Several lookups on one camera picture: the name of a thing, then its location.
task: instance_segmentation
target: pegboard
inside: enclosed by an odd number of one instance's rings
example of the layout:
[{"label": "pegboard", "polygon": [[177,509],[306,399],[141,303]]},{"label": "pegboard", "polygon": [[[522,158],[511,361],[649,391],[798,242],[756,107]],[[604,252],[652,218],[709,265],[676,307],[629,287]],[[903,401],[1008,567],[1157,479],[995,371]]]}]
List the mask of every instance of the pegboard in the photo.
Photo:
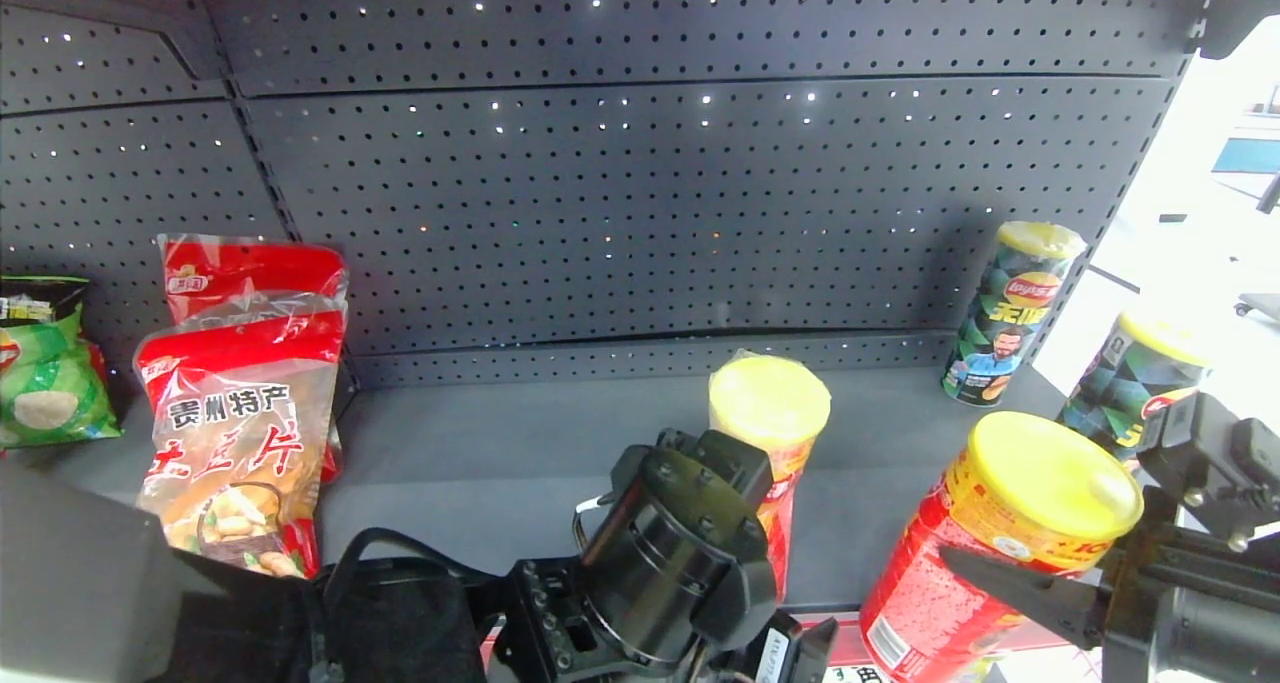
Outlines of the pegboard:
[{"label": "pegboard", "polygon": [[411,356],[361,356],[356,373],[365,388],[447,386],[461,382],[582,381],[704,376],[736,350],[785,356],[810,370],[888,368],[942,365],[955,331],[884,335],[700,336],[666,342],[612,342],[571,347],[493,347],[485,350]]},{"label": "pegboard", "polygon": [[0,6],[0,115],[227,96],[223,81],[192,81],[154,32],[15,5]]},{"label": "pegboard", "polygon": [[0,119],[4,272],[90,278],[84,327],[128,368],[172,324],[161,232],[283,238],[228,101]]},{"label": "pegboard", "polygon": [[1098,240],[1166,81],[895,78],[253,100],[355,354],[954,327],[1006,219]]},{"label": "pegboard", "polygon": [[247,95],[1178,73],[1203,0],[207,0]]}]

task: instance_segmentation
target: transparent plastic bag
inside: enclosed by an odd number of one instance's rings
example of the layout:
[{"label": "transparent plastic bag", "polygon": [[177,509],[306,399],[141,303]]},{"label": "transparent plastic bag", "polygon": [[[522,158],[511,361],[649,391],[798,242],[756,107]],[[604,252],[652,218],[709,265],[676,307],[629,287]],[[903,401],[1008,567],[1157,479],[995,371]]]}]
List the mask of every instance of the transparent plastic bag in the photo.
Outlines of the transparent plastic bag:
[{"label": "transparent plastic bag", "polygon": [[[284,306],[293,295],[347,297],[346,263],[323,246],[197,233],[168,233],[156,242],[164,255],[165,301],[183,329],[218,327],[248,310],[288,313],[270,310],[265,301]],[[337,425],[328,437],[321,483],[337,480],[343,466]]]},{"label": "transparent plastic bag", "polygon": [[344,327],[346,304],[311,295],[289,315],[142,342],[134,365],[156,455],[137,505],[159,515],[169,545],[259,573],[316,574],[312,518]]}]

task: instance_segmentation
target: red chip canister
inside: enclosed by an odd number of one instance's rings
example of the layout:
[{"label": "red chip canister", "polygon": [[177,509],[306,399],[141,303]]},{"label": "red chip canister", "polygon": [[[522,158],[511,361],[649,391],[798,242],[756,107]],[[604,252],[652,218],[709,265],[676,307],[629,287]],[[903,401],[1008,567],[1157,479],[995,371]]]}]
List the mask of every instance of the red chip canister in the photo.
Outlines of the red chip canister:
[{"label": "red chip canister", "polygon": [[952,574],[941,547],[1074,577],[1140,515],[1138,482],[1088,437],[1033,414],[988,414],[863,605],[872,660],[899,683],[946,683],[1025,620]]}]

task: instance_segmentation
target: pringles-style can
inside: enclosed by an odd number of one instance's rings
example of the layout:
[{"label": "pringles-style can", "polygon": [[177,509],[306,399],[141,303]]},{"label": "pringles-style can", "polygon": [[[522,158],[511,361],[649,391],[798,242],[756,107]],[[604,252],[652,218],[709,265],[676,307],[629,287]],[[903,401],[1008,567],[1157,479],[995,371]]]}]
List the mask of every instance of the pringles-style can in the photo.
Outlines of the pringles-style can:
[{"label": "pringles-style can", "polygon": [[795,359],[737,350],[712,373],[710,427],[769,454],[773,486],[756,515],[768,540],[778,601],[787,591],[796,483],[831,414],[831,391]]},{"label": "pringles-style can", "polygon": [[859,619],[867,651],[897,683],[950,682],[1025,618],[952,574],[942,547],[1075,577],[1142,509],[1138,482],[1088,437],[1033,414],[987,414],[872,587]]},{"label": "pringles-style can", "polygon": [[1143,420],[1198,390],[1210,373],[1203,338],[1155,310],[1125,310],[1057,414],[1119,459],[1132,458]]},{"label": "pringles-style can", "polygon": [[1010,221],[960,324],[942,390],[970,405],[997,405],[1084,240],[1052,223]]}]

